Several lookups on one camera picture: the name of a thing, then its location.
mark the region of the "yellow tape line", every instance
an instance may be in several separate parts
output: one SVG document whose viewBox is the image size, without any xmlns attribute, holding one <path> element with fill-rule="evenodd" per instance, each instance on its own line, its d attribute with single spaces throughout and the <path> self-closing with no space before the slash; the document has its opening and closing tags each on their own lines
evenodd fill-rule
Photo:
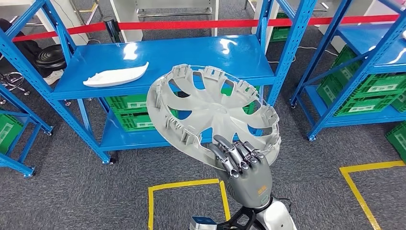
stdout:
<svg viewBox="0 0 406 230">
<path fill-rule="evenodd" d="M 218 179 L 206 179 L 206 180 L 197 180 L 197 181 L 184 181 L 176 182 L 169 184 L 160 184 L 148 188 L 148 229 L 152 230 L 154 225 L 154 191 L 168 189 L 168 188 L 179 188 L 187 186 L 196 186 L 204 184 L 218 184 L 220 181 Z"/>
<path fill-rule="evenodd" d="M 154 190 L 148 188 L 148 229 L 152 230 L 154 225 Z"/>
<path fill-rule="evenodd" d="M 152 188 L 154 191 L 167 189 L 167 188 L 178 188 L 178 187 L 187 187 L 187 186 L 196 186 L 202 184 L 218 184 L 220 181 L 218 179 L 206 179 L 206 180 L 197 180 L 197 181 L 184 181 L 184 182 L 176 182 L 176 183 L 169 183 L 169 184 L 160 184 L 155 185 Z"/>
<path fill-rule="evenodd" d="M 220 181 L 220 191 L 221 199 L 223 200 L 224 214 L 226 215 L 226 221 L 231 218 L 230 207 L 228 206 L 226 187 L 224 186 L 224 181 Z"/>
<path fill-rule="evenodd" d="M 361 193 L 359 192 L 358 188 L 356 187 L 355 183 L 350 177 L 350 173 L 354 172 L 361 172 L 367 170 L 375 170 L 375 169 L 387 169 L 397 166 L 406 166 L 403 161 L 387 161 L 387 162 L 379 162 L 379 163 L 371 163 L 371 164 L 362 164 L 362 165 L 353 165 L 347 167 L 341 167 L 340 171 L 341 174 L 344 176 L 344 179 L 347 181 L 348 185 L 352 193 L 354 194 L 355 198 L 358 200 L 358 203 L 361 205 L 361 208 L 364 210 L 365 215 L 367 216 L 369 222 L 371 223 L 374 230 L 381 230 L 378 222 L 376 221 L 375 217 L 373 216 L 371 210 L 369 209 L 367 203 L 365 202 L 364 198 L 362 197 Z"/>
<path fill-rule="evenodd" d="M 376 221 L 375 217 L 373 216 L 371 210 L 369 209 L 367 203 L 365 202 L 364 198 L 362 197 L 361 193 L 358 191 L 358 188 L 355 186 L 354 182 L 352 181 L 348 172 L 340 168 L 341 174 L 344 176 L 344 179 L 347 181 L 348 185 L 352 193 L 354 194 L 355 198 L 357 198 L 358 203 L 361 205 L 361 208 L 364 210 L 365 215 L 367 216 L 369 222 L 371 223 L 374 230 L 381 230 L 379 227 L 378 222 Z"/>
<path fill-rule="evenodd" d="M 82 11 L 79 11 L 79 12 L 80 13 L 91 13 L 91 12 L 93 12 L 94 8 L 96 8 L 96 3 L 93 3 L 93 6 L 91 7 L 90 10 L 82 10 Z"/>
<path fill-rule="evenodd" d="M 396 166 L 405 166 L 405 163 L 403 161 L 387 161 L 387 162 L 380 162 L 380 163 L 346 166 L 346 167 L 341 167 L 340 170 L 345 169 L 346 172 L 353 173 L 353 172 L 360 172 L 360 171 L 373 170 L 373 169 L 386 169 L 386 168 L 392 168 L 392 167 L 396 167 Z"/>
</svg>

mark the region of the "robotic arm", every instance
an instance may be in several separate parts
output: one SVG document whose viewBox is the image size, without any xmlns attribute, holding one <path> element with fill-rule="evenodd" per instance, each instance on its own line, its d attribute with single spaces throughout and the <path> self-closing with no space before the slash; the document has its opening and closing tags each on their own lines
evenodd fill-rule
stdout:
<svg viewBox="0 0 406 230">
<path fill-rule="evenodd" d="M 271 196 L 272 176 L 268 161 L 250 143 L 230 143 L 215 135 L 209 144 L 226 171 L 217 170 L 228 193 L 242 208 L 228 221 L 216 224 L 207 217 L 192 217 L 190 230 L 297 230 L 285 205 Z M 245 225 L 238 223 L 248 217 Z"/>
</svg>

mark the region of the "gray carpet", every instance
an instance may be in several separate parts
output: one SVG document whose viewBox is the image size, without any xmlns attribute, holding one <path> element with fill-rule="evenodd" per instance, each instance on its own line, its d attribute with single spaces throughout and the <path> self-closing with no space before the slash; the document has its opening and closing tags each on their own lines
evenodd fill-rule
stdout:
<svg viewBox="0 0 406 230">
<path fill-rule="evenodd" d="M 91 4 L 80 5 L 87 9 Z M 245 18 L 243 0 L 220 1 L 221 18 Z M 101 0 L 105 15 L 112 14 L 108 0 Z M 247 29 L 220 30 L 220 34 L 242 34 Z M 207 36 L 207 30 L 146 31 L 145 39 Z M 105 33 L 94 33 L 109 42 Z M 309 27 L 302 46 L 316 46 L 321 34 Z M 52 41 L 42 40 L 46 46 Z M 283 43 L 272 43 L 269 60 L 277 60 Z M 376 124 L 325 129 L 315 142 L 306 139 L 310 126 L 300 107 L 292 110 L 293 93 L 313 50 L 299 49 L 275 108 L 282 145 L 271 166 L 276 197 L 291 199 L 291 214 L 300 230 L 371 230 L 363 210 L 338 168 L 371 162 L 395 161 L 399 156 L 384 134 L 396 124 Z M 325 54 L 317 72 L 329 68 L 334 56 Z M 46 122 L 55 126 L 51 137 L 39 135 L 26 159 L 36 166 L 36 176 L 23 179 L 10 169 L 0 169 L 0 230 L 141 230 L 147 229 L 148 187 L 216 178 L 214 171 L 172 147 L 118 151 L 119 162 L 102 165 L 100 159 L 75 132 L 33 90 L 30 96 L 16 95 Z M 96 101 L 86 101 L 97 138 L 101 137 L 104 115 Z M 75 102 L 72 111 L 78 116 Z M 23 139 L 29 137 L 29 131 Z M 16 147 L 22 150 L 24 143 Z M 351 174 L 382 229 L 406 229 L 406 167 Z M 239 205 L 228 198 L 230 210 Z M 187 229 L 190 216 L 210 216 L 224 221 L 219 186 L 160 190 L 154 193 L 154 229 Z"/>
</svg>

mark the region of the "white plastic part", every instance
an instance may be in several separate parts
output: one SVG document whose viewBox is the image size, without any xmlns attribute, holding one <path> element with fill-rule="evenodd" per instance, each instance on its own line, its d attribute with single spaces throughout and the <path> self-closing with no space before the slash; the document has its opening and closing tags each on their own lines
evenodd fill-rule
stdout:
<svg viewBox="0 0 406 230">
<path fill-rule="evenodd" d="M 257 220 L 266 230 L 297 230 L 288 209 L 281 201 L 273 200 L 266 210 L 257 214 Z"/>
<path fill-rule="evenodd" d="M 193 76 L 200 78 L 197 84 L 203 84 L 204 89 L 196 88 Z M 279 153 L 279 117 L 273 107 L 261 105 L 253 86 L 242 80 L 231 81 L 228 76 L 235 78 L 210 66 L 198 70 L 186 64 L 174 66 L 149 88 L 147 109 L 151 121 L 171 145 L 214 168 L 224 170 L 215 155 L 201 145 L 201 133 L 209 128 L 213 129 L 213 136 L 219 134 L 230 142 L 237 134 L 241 141 L 248 141 L 259 149 L 270 165 Z M 189 96 L 178 97 L 170 84 Z M 221 93 L 223 84 L 232 87 L 230 96 Z M 258 110 L 251 115 L 246 114 L 243 107 L 254 101 L 259 105 Z M 191 114 L 180 120 L 172 115 L 170 109 L 190 111 Z M 248 126 L 265 130 L 265 135 L 252 135 Z"/>
<path fill-rule="evenodd" d="M 144 75 L 149 62 L 140 67 L 106 70 L 83 82 L 89 87 L 109 87 L 135 81 Z"/>
</svg>

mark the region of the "wheel cover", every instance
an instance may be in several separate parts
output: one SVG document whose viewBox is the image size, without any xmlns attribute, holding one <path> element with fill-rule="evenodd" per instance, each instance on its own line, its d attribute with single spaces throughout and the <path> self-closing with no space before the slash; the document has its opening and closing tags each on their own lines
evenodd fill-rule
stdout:
<svg viewBox="0 0 406 230">
<path fill-rule="evenodd" d="M 261 105 L 255 87 L 242 80 L 230 80 L 228 77 L 237 78 L 221 69 L 211 66 L 193 69 L 196 66 L 174 66 L 149 88 L 147 109 L 157 131 L 178 150 L 220 170 L 224 169 L 215 155 L 201 145 L 201 133 L 208 128 L 213 129 L 213 136 L 219 134 L 230 142 L 237 134 L 241 141 L 248 141 L 259 149 L 266 156 L 269 165 L 272 164 L 279 153 L 281 142 L 279 117 L 274 108 Z M 203 82 L 204 89 L 196 88 L 194 75 L 201 78 L 200 84 Z M 221 93 L 224 84 L 232 87 L 230 96 Z M 171 86 L 189 96 L 178 97 Z M 242 107 L 251 102 L 256 102 L 259 108 L 248 115 Z M 171 113 L 171 109 L 192 113 L 181 120 Z M 264 130 L 265 135 L 252 135 L 248 126 Z"/>
</svg>

